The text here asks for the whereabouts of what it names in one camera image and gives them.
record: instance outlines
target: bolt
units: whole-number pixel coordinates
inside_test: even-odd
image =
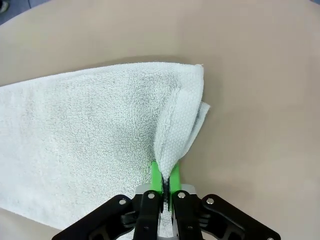
[[[127,202],[127,201],[126,201],[125,199],[121,199],[121,200],[119,201],[119,204],[120,204],[120,205],[123,205],[123,204],[126,204],[126,202]]]
[[[184,199],[185,196],[186,196],[186,195],[185,195],[183,192],[179,192],[179,193],[178,193],[178,197],[179,197],[180,199]]]
[[[214,204],[214,202],[215,202],[215,200],[213,200],[212,198],[208,198],[207,200],[206,200],[206,203],[207,204]]]
[[[155,195],[153,193],[148,194],[148,198],[153,199],[154,197],[155,197]]]

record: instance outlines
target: screw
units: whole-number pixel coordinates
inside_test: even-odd
[[[153,193],[148,194],[148,198],[153,199],[154,197],[155,197],[155,195]]]
[[[185,195],[183,192],[179,192],[179,193],[178,193],[178,197],[179,197],[180,199],[184,199],[185,196],[186,196],[186,195]]]
[[[214,202],[215,202],[215,200],[213,200],[212,198],[208,198],[207,200],[206,200],[206,203],[207,204],[214,204]]]
[[[123,204],[126,204],[126,202],[127,202],[127,201],[126,201],[125,199],[121,199],[121,200],[119,201],[119,204],[120,204],[120,205],[123,205]]]

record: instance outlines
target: white towel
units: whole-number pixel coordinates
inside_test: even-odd
[[[154,159],[167,179],[209,109],[203,76],[201,65],[149,62],[0,87],[0,207],[64,229],[132,198]]]

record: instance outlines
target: towel fold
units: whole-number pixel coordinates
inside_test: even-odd
[[[203,76],[149,62],[0,87],[0,207],[64,229],[114,195],[132,198],[153,160],[168,179],[209,109]],[[161,221],[170,237],[170,216]]]

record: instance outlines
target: folded towel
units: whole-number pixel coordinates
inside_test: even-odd
[[[0,207],[64,229],[114,195],[132,198],[154,159],[167,179],[209,109],[203,75],[149,62],[1,87]]]

